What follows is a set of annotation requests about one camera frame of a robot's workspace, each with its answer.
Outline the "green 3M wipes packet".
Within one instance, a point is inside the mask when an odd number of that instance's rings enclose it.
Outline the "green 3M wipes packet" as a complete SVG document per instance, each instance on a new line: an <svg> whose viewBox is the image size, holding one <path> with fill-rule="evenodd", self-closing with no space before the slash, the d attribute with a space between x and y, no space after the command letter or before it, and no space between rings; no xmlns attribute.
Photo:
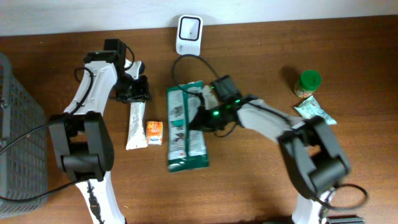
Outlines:
<svg viewBox="0 0 398 224"><path fill-rule="evenodd" d="M201 131L189 128L201 105L199 97L203 82L191 82L167 90L169 124L168 162L170 172L202 169L210 165L205 139Z"/></svg>

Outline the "small orange packet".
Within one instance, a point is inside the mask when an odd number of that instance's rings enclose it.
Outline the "small orange packet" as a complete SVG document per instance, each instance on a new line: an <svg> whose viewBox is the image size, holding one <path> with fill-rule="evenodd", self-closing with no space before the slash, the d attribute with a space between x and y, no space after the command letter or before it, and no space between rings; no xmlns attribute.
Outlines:
<svg viewBox="0 0 398 224"><path fill-rule="evenodd" d="M148 121L146 124L146 140L148 145L161 145L164 125L161 121Z"/></svg>

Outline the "white cream tube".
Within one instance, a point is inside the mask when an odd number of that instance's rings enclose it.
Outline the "white cream tube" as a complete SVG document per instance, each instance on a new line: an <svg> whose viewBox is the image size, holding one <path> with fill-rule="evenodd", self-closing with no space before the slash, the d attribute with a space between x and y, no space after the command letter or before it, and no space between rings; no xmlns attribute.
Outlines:
<svg viewBox="0 0 398 224"><path fill-rule="evenodd" d="M147 140L143 125L145 107L145 102L131 103L126 150L147 147Z"/></svg>

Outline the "light green tissue packet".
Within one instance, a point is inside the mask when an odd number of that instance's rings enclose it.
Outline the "light green tissue packet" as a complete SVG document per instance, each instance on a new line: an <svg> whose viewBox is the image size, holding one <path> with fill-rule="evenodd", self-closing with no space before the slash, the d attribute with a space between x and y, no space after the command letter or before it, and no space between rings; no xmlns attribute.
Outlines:
<svg viewBox="0 0 398 224"><path fill-rule="evenodd" d="M324 119L327 125L337 124L337 122L320 107L314 96L310 96L306 100L302 101L301 104L295 107L295 110L305 119L320 116Z"/></svg>

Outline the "green lid small jar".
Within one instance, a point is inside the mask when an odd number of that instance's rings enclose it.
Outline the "green lid small jar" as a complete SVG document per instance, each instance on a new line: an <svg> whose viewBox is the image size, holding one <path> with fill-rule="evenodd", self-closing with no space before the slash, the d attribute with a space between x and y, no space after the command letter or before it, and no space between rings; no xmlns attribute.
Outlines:
<svg viewBox="0 0 398 224"><path fill-rule="evenodd" d="M304 71L294 86L294 93L300 98L310 97L321 85L322 78L318 71Z"/></svg>

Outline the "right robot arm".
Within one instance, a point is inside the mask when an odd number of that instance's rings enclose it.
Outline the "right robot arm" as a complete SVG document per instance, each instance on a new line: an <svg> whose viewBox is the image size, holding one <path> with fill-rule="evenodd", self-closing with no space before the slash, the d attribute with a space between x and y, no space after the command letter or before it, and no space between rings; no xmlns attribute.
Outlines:
<svg viewBox="0 0 398 224"><path fill-rule="evenodd" d="M230 76L212 82L214 96L193 91L200 104L191 130L216 132L229 123L253 130L279 145L298 200L289 223L327 223L338 211L331 200L350 173L351 164L321 116L309 119L285 114L254 95L242 95Z"/></svg>

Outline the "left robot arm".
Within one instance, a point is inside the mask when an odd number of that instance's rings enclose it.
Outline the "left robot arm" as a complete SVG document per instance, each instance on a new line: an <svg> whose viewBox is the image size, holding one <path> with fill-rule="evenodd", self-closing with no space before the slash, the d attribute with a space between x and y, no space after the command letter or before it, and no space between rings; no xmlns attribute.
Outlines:
<svg viewBox="0 0 398 224"><path fill-rule="evenodd" d="M111 181L114 146L103 119L106 103L137 106L142 116L151 100L145 65L128 60L131 52L120 39L106 39L103 50L83 59L83 78L62 114L50 117L50 137L58 168L81 192L93 223L126 223Z"/></svg>

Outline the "black right arm base rail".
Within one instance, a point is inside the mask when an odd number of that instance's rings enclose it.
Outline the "black right arm base rail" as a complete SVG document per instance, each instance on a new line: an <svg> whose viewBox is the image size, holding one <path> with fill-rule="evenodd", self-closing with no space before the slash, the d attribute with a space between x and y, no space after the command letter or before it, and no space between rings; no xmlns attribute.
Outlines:
<svg viewBox="0 0 398 224"><path fill-rule="evenodd" d="M325 224L365 224L363 217L358 216L342 216L342 217L326 217L319 223ZM294 224L294 221L291 218L283 218L278 221L267 221L263 222L263 224Z"/></svg>

